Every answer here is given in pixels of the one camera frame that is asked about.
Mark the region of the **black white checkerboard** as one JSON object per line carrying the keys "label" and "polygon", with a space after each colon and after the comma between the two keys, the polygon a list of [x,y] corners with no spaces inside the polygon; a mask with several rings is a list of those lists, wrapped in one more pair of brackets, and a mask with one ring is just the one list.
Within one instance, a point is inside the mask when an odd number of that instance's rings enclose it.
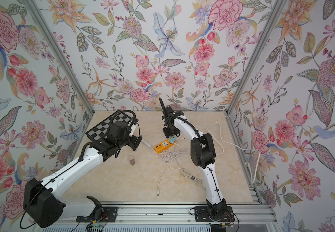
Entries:
{"label": "black white checkerboard", "polygon": [[120,113],[117,116],[114,116],[114,114],[108,116],[107,118],[105,118],[103,121],[101,121],[100,123],[98,123],[97,125],[95,125],[94,127],[92,127],[91,129],[89,129],[85,135],[92,141],[95,142],[96,140],[100,139],[101,137],[103,137],[108,128],[109,125],[112,122],[117,122],[117,121],[121,121],[121,122],[127,122],[128,125],[130,125],[130,121],[133,118],[132,114],[130,113]]}

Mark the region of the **aluminium front rail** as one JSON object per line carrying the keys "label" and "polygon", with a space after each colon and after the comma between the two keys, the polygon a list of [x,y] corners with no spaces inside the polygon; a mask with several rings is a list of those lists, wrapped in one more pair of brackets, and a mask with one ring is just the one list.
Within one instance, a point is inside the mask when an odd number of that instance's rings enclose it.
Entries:
{"label": "aluminium front rail", "polygon": [[106,203],[99,222],[87,217],[59,219],[32,232],[279,232],[268,205],[234,204],[220,219],[212,219],[201,204]]}

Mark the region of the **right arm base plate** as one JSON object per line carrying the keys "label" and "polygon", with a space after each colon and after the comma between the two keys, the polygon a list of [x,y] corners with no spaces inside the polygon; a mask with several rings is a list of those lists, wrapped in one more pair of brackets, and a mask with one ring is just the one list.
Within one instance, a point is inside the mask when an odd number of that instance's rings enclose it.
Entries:
{"label": "right arm base plate", "polygon": [[190,212],[195,217],[195,222],[235,222],[235,216],[230,206],[225,209],[212,209],[208,206],[195,206],[194,212]]}

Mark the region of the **orange power strip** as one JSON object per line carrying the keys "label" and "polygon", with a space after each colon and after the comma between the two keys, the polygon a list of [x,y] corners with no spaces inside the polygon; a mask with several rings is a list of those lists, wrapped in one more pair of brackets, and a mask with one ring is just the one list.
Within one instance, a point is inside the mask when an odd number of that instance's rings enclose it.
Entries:
{"label": "orange power strip", "polygon": [[166,139],[165,141],[157,144],[154,146],[154,150],[157,154],[162,153],[165,150],[170,149],[171,147],[173,147],[175,145],[174,142],[171,142],[169,139]]}

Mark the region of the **teal USB charger plug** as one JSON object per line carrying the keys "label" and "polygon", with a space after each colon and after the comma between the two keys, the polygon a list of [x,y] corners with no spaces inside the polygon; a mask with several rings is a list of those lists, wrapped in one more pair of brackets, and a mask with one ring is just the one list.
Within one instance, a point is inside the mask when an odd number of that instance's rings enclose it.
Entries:
{"label": "teal USB charger plug", "polygon": [[176,139],[177,139],[176,136],[171,136],[171,137],[169,137],[168,141],[169,141],[170,144],[176,144]]}

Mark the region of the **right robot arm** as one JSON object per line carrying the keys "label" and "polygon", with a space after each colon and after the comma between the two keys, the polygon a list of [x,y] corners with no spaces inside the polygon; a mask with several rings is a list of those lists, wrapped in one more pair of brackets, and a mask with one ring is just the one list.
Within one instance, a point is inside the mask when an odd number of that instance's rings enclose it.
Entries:
{"label": "right robot arm", "polygon": [[174,111],[170,106],[166,107],[161,98],[159,103],[162,108],[163,133],[166,138],[184,134],[186,139],[190,140],[190,157],[203,176],[209,217],[213,221],[219,221],[227,214],[227,203],[220,191],[216,176],[216,151],[213,137],[210,133],[198,130],[182,111]]}

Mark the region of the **white pink electric toothbrush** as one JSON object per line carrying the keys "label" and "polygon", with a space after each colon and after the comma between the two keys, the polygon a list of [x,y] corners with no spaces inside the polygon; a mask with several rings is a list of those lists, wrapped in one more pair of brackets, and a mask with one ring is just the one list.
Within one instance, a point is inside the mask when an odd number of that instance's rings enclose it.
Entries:
{"label": "white pink electric toothbrush", "polygon": [[154,149],[154,146],[152,146],[149,142],[147,142],[144,138],[141,140],[141,142],[148,147],[149,149]]}

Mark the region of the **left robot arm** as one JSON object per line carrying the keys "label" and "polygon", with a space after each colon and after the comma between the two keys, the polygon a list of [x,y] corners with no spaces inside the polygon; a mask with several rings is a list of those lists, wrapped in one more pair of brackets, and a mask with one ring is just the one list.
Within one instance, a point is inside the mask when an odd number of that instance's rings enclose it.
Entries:
{"label": "left robot arm", "polygon": [[125,146],[136,150],[142,136],[134,135],[139,128],[135,112],[118,110],[86,132],[86,143],[78,158],[54,174],[25,185],[24,213],[41,228],[53,225],[62,218],[104,219],[103,205],[95,197],[82,201],[67,201],[62,196],[76,181],[111,157],[117,158]]}

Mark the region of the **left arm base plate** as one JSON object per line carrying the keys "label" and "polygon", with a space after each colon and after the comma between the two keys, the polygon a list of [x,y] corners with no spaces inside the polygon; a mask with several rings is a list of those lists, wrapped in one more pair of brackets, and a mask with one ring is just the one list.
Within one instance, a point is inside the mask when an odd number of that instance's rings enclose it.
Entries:
{"label": "left arm base plate", "polygon": [[108,223],[115,222],[118,213],[118,207],[103,206],[102,209],[96,208],[90,216],[78,216],[76,222],[79,223]]}

